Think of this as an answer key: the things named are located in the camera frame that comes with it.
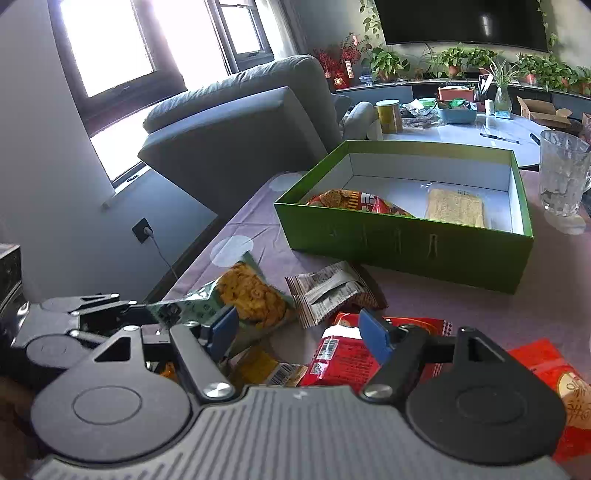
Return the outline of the yellow green snack packet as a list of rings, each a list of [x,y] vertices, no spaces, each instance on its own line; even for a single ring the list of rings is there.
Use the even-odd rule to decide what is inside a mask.
[[[280,362],[256,345],[229,362],[229,380],[236,389],[249,385],[297,387],[307,370],[305,365]]]

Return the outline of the red snack packet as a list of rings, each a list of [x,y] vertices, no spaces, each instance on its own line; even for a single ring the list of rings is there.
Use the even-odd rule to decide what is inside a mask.
[[[453,324],[435,318],[383,317],[396,326],[419,326],[436,336],[452,336]],[[315,355],[301,379],[300,386],[342,386],[360,389],[379,370],[379,362],[363,343],[359,329],[359,314],[339,312],[332,326],[322,333]],[[427,364],[420,377],[424,382],[438,376],[443,364]]]

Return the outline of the brown grey snack packet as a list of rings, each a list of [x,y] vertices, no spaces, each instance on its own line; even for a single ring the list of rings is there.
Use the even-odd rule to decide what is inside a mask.
[[[295,313],[301,327],[308,329],[329,320],[336,313],[363,308],[388,307],[377,281],[362,265],[339,261],[318,270],[286,278],[294,298]]]

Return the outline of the large red snack bag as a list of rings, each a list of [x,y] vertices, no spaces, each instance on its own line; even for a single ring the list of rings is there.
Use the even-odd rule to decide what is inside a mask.
[[[590,454],[590,385],[548,340],[515,348],[510,354],[561,398],[566,427],[553,458],[565,463]]]

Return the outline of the sliced bread loaf bag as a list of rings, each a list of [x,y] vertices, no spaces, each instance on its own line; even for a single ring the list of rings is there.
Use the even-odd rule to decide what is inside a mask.
[[[428,220],[485,227],[484,203],[480,197],[448,189],[432,189],[425,218]]]

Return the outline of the orange snack packet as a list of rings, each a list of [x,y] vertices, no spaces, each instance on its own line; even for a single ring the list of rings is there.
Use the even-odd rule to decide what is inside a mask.
[[[175,383],[179,382],[176,373],[176,368],[174,367],[174,364],[172,362],[165,363],[164,366],[160,369],[159,375]]]

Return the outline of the pink dotted tablecloth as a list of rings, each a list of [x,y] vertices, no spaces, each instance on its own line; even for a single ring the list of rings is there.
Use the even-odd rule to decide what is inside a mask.
[[[283,286],[287,276],[318,270],[325,257],[287,245],[273,203],[296,183],[281,174],[263,185],[214,237],[169,291],[176,299],[214,280],[223,266],[250,253],[267,280]],[[583,376],[590,373],[590,237],[570,236],[545,219],[536,192],[538,176],[522,175],[534,244],[513,294],[373,267],[370,275],[386,296],[390,315],[443,319],[472,326],[512,349],[550,340]],[[564,464],[542,459],[526,467],[464,466],[415,438],[393,409],[356,400],[346,388],[318,402],[311,389],[303,401],[276,403],[276,389],[254,393],[253,414],[216,415],[216,426],[235,428],[222,438],[209,428],[204,442],[191,442],[177,465],[183,479],[586,479],[588,456]]]

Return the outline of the green cardboard box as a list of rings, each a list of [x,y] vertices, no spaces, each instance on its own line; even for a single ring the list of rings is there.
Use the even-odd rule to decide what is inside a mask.
[[[315,206],[331,189],[403,214]],[[429,218],[436,190],[481,201],[484,224]],[[274,203],[291,249],[513,294],[534,235],[513,151],[449,143],[346,141]]]

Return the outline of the grey sofa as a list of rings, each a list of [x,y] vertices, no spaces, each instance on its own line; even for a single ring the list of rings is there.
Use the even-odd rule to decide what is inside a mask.
[[[315,57],[296,55],[156,105],[138,157],[229,219],[271,177],[314,168],[377,120],[372,103],[329,90]]]

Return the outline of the yellow tin can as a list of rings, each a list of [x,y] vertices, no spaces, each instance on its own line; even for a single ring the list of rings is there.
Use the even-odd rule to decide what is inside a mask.
[[[399,100],[378,101],[376,108],[384,134],[397,134],[404,130]]]

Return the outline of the round white coffee table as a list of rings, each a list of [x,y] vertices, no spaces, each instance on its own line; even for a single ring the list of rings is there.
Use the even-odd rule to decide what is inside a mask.
[[[405,127],[396,134],[384,134],[379,121],[368,131],[370,140],[419,141],[462,144],[512,150],[518,166],[533,168],[540,162],[540,146],[533,139],[540,139],[544,127],[526,118],[512,115],[510,120],[478,114],[474,123],[441,124],[424,128]]]

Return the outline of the glass vase with plant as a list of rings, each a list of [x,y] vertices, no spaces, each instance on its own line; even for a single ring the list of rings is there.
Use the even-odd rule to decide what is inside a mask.
[[[512,114],[512,100],[509,94],[509,85],[519,76],[519,68],[507,60],[502,62],[493,60],[489,72],[497,86],[494,99],[495,116],[502,119],[510,119]]]

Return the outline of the red flower decoration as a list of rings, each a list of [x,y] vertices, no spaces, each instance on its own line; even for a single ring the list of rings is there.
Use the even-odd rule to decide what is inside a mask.
[[[321,64],[331,88],[341,90],[348,88],[355,78],[353,67],[362,59],[363,43],[356,34],[349,33],[338,45],[332,45],[328,49],[315,49],[312,56]]]

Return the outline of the wall power socket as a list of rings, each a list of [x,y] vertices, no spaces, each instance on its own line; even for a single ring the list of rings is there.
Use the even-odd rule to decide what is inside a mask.
[[[153,237],[153,230],[146,218],[142,218],[132,227],[132,233],[140,244]]]

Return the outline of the black wall television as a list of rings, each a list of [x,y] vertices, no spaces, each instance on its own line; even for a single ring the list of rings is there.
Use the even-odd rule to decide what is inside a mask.
[[[376,6],[389,44],[451,42],[547,50],[536,1],[382,0]]]

